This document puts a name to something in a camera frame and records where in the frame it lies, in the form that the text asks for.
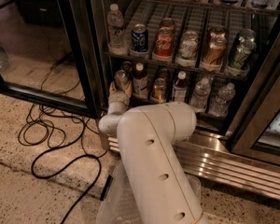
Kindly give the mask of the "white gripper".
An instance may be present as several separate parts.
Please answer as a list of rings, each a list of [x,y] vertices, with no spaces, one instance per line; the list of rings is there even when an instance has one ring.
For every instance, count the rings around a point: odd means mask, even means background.
[[[111,105],[112,103],[115,102],[121,102],[124,105],[128,106],[130,104],[130,98],[132,96],[133,92],[133,84],[129,80],[126,84],[125,87],[125,92],[123,91],[117,91],[116,85],[114,81],[111,82],[110,87],[109,87],[109,98],[108,98],[108,103]]]

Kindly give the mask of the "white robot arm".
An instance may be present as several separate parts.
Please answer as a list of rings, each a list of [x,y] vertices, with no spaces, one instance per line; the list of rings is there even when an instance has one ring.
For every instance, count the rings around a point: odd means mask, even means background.
[[[196,115],[171,102],[129,108],[132,86],[109,88],[99,130],[117,137],[119,153],[144,224],[208,224],[173,144],[191,136]]]

